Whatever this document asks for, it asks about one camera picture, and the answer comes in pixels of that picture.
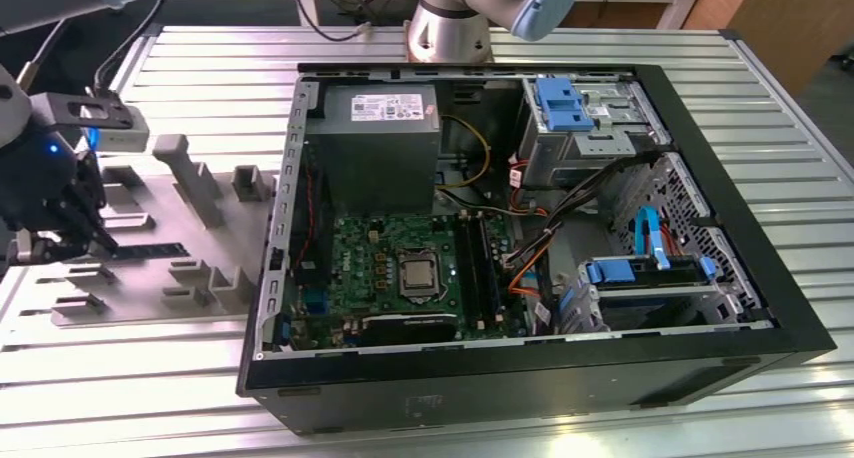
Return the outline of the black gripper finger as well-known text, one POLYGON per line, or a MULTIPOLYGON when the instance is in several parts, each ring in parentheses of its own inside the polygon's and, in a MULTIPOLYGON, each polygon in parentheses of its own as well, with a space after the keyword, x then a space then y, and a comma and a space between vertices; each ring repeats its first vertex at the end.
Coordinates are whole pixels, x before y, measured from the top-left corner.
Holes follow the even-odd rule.
POLYGON ((30 232, 30 263, 61 262, 85 255, 90 239, 66 230, 30 232))
POLYGON ((61 188, 61 255, 113 256, 119 245, 104 227, 104 183, 92 151, 61 150, 68 171, 61 188))

